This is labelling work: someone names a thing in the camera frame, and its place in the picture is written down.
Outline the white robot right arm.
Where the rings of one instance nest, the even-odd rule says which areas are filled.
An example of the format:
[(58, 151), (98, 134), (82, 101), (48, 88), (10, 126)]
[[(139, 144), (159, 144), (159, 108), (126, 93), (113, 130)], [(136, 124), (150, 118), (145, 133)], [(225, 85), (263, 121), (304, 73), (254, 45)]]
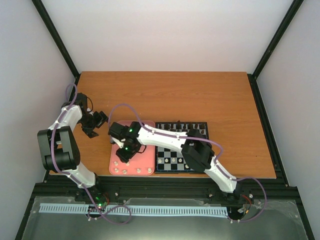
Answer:
[(118, 146), (116, 155), (123, 162), (140, 151), (141, 146), (156, 146), (182, 154), (186, 164), (194, 171), (205, 173), (219, 187), (228, 202), (240, 198), (242, 189), (237, 178), (219, 162), (219, 155), (212, 149), (212, 141), (204, 138), (198, 129), (188, 132), (174, 132), (151, 127), (139, 121), (130, 126), (114, 122), (108, 130), (111, 143)]

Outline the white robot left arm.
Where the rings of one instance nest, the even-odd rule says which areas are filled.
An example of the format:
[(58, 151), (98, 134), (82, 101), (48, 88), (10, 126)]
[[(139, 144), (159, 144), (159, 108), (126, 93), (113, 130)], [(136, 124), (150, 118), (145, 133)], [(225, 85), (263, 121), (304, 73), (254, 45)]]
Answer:
[(87, 188), (86, 195), (95, 202), (103, 198), (104, 188), (96, 184), (96, 174), (81, 162), (73, 131), (80, 124), (82, 131), (92, 139), (99, 135), (95, 129), (107, 121), (103, 111), (89, 110), (88, 97), (78, 93), (74, 100), (62, 105), (58, 118), (49, 128), (37, 133), (43, 167), (67, 176), (81, 189)]

